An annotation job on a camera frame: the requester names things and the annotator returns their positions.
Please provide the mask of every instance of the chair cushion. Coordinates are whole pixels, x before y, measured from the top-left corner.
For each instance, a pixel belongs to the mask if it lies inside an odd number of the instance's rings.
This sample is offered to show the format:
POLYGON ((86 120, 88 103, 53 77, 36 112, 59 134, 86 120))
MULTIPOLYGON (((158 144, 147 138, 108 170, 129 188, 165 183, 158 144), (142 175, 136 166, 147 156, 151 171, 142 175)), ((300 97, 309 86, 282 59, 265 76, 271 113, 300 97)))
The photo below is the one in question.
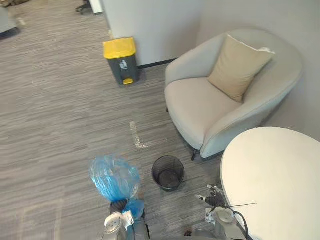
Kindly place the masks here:
POLYGON ((173 123, 184 139, 198 150, 213 124, 241 106, 208 82, 206 77, 174 81, 164 92, 173 123))
POLYGON ((266 47, 256 50, 227 35, 208 80, 230 98, 241 102, 255 75, 273 56, 266 47))

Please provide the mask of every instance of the beige pillow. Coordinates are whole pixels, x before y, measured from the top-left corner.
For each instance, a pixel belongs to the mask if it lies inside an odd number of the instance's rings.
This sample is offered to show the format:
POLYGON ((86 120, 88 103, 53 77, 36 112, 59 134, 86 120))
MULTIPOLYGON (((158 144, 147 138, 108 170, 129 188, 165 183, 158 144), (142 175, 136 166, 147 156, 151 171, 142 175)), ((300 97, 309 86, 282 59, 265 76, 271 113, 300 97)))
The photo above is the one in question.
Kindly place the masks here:
POLYGON ((274 56, 268 48, 254 49, 227 35, 208 80, 236 102, 241 102, 255 75, 274 56))

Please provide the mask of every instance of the chair leg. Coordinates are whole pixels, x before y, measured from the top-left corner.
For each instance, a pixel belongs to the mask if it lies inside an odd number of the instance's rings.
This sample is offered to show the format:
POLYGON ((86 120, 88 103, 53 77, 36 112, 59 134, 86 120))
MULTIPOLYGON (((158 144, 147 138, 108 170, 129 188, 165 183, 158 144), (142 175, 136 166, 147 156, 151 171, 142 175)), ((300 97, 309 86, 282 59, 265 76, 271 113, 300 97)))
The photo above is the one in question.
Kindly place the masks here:
POLYGON ((199 152, 199 150, 193 149, 191 161, 195 160, 196 154, 199 152))

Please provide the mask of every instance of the trash can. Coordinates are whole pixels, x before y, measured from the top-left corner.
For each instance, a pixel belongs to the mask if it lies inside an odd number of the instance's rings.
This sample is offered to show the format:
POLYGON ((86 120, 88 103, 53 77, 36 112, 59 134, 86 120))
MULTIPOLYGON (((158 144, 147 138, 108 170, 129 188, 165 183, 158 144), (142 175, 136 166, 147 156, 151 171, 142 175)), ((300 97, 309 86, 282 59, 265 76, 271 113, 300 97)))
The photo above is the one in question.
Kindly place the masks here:
POLYGON ((176 190, 183 182, 185 168, 174 156, 162 156, 152 166, 153 180, 165 191, 176 190))
POLYGON ((133 37, 105 41, 103 43, 103 55, 107 59, 118 84, 132 84, 139 80, 136 45, 133 37))

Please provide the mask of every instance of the trash bin label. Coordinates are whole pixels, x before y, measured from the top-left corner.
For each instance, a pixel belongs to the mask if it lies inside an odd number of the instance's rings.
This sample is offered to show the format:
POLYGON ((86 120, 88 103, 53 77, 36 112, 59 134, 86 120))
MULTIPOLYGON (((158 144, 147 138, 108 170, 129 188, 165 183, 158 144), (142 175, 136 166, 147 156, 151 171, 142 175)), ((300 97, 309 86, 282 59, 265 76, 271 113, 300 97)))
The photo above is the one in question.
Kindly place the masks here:
POLYGON ((128 69, 128 65, 127 65, 127 62, 125 60, 122 60, 120 62, 120 68, 121 68, 121 70, 128 69))

